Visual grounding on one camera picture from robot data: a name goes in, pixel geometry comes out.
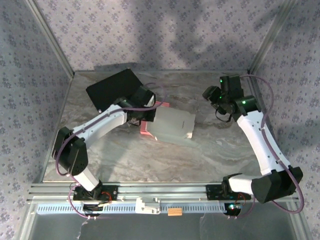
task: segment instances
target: marble surface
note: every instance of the marble surface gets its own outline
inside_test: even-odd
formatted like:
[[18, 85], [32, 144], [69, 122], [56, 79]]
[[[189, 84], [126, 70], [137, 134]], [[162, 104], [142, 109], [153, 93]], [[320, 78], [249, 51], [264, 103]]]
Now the marble surface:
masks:
[[[71, 84], [60, 126], [76, 127], [98, 114], [85, 89], [113, 73], [79, 72]], [[127, 124], [115, 128], [88, 149], [89, 169], [103, 182], [220, 182], [229, 174], [259, 175], [256, 156], [245, 134], [231, 121], [216, 119], [215, 110], [202, 98], [211, 85], [219, 86], [221, 72], [141, 72], [142, 83], [161, 83], [171, 107], [195, 113], [193, 147], [156, 141]], [[249, 86], [243, 81], [246, 94]], [[158, 99], [161, 89], [152, 89]], [[56, 174], [48, 160], [43, 181], [70, 181]]]

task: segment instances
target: pink object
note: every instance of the pink object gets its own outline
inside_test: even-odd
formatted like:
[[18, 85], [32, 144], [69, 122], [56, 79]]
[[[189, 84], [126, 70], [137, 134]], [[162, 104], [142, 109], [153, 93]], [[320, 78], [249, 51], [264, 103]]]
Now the pink object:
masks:
[[[170, 107], [170, 103], [164, 102], [164, 103], [162, 103], [161, 107], [169, 108]], [[140, 134], [152, 136], [152, 134], [147, 131], [147, 123], [148, 122], [146, 122], [146, 121], [141, 121]]]

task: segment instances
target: red wire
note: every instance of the red wire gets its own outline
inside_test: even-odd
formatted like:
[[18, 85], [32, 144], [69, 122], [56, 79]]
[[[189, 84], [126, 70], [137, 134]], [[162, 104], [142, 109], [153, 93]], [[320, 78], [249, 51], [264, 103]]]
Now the red wire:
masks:
[[246, 204], [246, 198], [245, 198], [245, 195], [243, 195], [241, 192], [238, 193], [238, 199], [239, 199], [239, 196], [241, 196], [244, 200], [244, 203], [242, 206], [244, 206]]
[[107, 191], [102, 191], [101, 194], [107, 194], [109, 196], [109, 203], [111, 203], [112, 201], [112, 197], [111, 197], [111, 194]]

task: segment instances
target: white cable tray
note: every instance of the white cable tray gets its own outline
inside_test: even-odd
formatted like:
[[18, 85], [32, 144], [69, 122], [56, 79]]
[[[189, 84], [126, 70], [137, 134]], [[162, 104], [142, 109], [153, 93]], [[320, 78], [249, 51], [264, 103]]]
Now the white cable tray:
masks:
[[[74, 203], [75, 208], [83, 213], [81, 204]], [[170, 208], [182, 208], [184, 214], [197, 213], [226, 213], [223, 203], [161, 203], [162, 214], [167, 214]], [[103, 214], [135, 214], [136, 205], [134, 203], [114, 203], [103, 207]], [[69, 203], [41, 203], [37, 207], [38, 214], [74, 214]]]

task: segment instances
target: floral wallpaper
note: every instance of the floral wallpaper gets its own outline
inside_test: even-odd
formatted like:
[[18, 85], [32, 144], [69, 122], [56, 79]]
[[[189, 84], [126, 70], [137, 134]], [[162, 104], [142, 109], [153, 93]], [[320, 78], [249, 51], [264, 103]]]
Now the floral wallpaper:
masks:
[[282, 0], [36, 0], [74, 71], [246, 70]]
[[[257, 75], [272, 84], [270, 116], [281, 150], [300, 166], [304, 213], [313, 238], [320, 239], [320, 1], [298, 1]], [[259, 83], [270, 105], [268, 89]]]
[[0, 9], [0, 239], [11, 240], [69, 80], [24, 1]]

